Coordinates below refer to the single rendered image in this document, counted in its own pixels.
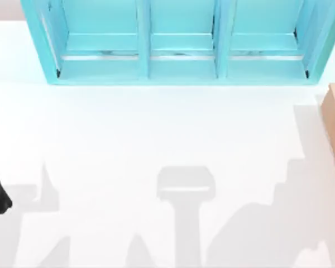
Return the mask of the light blue rack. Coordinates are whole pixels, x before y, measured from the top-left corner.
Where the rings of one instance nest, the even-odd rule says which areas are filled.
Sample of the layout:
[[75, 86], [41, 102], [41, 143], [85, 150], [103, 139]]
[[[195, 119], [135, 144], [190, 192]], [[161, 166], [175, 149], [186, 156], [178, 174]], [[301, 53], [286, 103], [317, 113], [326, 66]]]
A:
[[317, 84], [335, 0], [20, 0], [53, 85]]

